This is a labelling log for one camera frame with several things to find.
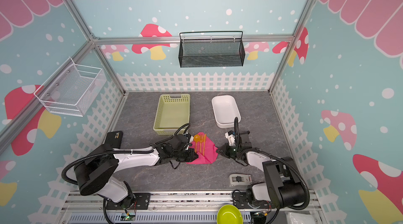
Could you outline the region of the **orange chopstick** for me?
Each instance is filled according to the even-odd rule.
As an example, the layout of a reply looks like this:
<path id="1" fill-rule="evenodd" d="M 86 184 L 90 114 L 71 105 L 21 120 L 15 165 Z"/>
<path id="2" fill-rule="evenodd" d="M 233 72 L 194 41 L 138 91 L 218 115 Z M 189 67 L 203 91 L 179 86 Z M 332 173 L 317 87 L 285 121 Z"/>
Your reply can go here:
<path id="1" fill-rule="evenodd" d="M 203 156 L 205 156 L 205 146 L 206 146 L 207 134 L 203 135 Z"/>
<path id="2" fill-rule="evenodd" d="M 204 142 L 205 142 L 205 135 L 204 134 L 200 137 L 199 142 L 200 142 L 200 144 L 199 144 L 199 152 L 203 155 L 204 154 L 203 145 L 204 145 Z"/>

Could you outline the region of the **orange spoon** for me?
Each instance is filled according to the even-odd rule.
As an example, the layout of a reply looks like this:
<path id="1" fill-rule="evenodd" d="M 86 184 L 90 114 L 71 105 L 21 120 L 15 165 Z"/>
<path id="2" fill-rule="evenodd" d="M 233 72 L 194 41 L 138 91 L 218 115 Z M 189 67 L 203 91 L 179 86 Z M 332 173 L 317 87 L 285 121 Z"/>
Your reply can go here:
<path id="1" fill-rule="evenodd" d="M 198 143 L 199 142 L 200 142 L 200 135 L 199 134 L 194 135 L 194 150 L 195 150 L 195 153 L 198 152 Z"/>

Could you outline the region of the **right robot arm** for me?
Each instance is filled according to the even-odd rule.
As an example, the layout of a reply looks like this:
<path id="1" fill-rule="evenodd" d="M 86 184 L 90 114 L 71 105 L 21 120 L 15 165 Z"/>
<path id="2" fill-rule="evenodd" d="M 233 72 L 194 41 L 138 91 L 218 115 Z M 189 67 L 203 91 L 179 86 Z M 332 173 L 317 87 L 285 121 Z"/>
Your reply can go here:
<path id="1" fill-rule="evenodd" d="M 264 173 L 263 183 L 247 186 L 243 196 L 252 207 L 268 202 L 276 209 L 303 210 L 310 203 L 310 192 L 306 181 L 291 157 L 277 157 L 259 148 L 252 147 L 249 131 L 241 132 L 238 118 L 234 129 L 227 132 L 228 143 L 216 152 L 242 166 L 253 166 Z"/>

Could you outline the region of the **green perforated plastic basket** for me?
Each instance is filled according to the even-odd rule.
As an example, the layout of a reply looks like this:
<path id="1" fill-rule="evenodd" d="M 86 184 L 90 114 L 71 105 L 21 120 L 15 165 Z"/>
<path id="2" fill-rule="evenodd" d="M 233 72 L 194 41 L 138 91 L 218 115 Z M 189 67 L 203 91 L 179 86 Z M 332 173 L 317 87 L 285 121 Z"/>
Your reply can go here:
<path id="1" fill-rule="evenodd" d="M 153 129 L 158 135 L 172 135 L 190 122 L 190 94 L 162 94 L 158 101 Z"/>

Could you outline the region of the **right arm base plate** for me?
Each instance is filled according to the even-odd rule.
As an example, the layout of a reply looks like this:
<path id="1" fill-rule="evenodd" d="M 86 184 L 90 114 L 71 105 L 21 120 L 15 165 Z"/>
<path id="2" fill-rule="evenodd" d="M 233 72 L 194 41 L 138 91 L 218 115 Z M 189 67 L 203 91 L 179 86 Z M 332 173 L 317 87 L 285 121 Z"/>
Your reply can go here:
<path id="1" fill-rule="evenodd" d="M 238 209 L 271 209 L 273 204 L 266 200 L 256 200 L 251 193 L 234 190 L 232 192 L 233 206 Z"/>

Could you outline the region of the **pink paper napkin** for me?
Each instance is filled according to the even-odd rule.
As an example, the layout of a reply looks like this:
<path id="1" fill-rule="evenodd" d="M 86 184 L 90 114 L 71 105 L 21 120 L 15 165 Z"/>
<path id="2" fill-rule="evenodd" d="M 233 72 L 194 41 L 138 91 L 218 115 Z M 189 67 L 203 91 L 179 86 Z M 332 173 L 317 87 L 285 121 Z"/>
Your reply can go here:
<path id="1" fill-rule="evenodd" d="M 207 138 L 205 144 L 201 144 L 201 151 L 197 152 L 198 158 L 188 164 L 213 164 L 217 160 L 216 145 Z"/>

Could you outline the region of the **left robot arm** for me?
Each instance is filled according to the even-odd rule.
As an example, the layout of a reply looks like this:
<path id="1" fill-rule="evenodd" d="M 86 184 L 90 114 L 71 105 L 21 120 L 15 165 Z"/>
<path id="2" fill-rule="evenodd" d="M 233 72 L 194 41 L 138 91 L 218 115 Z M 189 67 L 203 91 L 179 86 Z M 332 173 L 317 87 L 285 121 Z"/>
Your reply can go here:
<path id="1" fill-rule="evenodd" d="M 107 223 L 111 219 L 107 214 L 107 203 L 112 202 L 127 211 L 137 204 L 137 199 L 130 185 L 114 178 L 114 173 L 133 167 L 159 166 L 190 163 L 198 158 L 190 147 L 190 124 L 182 125 L 175 133 L 149 147 L 140 149 L 112 148 L 105 143 L 89 155 L 68 164 L 61 172 L 67 183 L 77 185 L 83 196 L 97 194 L 103 198 L 103 214 Z"/>

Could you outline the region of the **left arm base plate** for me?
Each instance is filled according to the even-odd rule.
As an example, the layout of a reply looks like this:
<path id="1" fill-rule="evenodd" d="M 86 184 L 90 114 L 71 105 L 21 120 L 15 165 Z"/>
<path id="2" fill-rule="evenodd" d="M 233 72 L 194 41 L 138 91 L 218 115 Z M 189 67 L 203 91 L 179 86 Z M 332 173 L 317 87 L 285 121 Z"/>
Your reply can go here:
<path id="1" fill-rule="evenodd" d="M 119 203 L 107 201 L 106 210 L 147 210 L 150 198 L 150 193 L 133 193 Z"/>

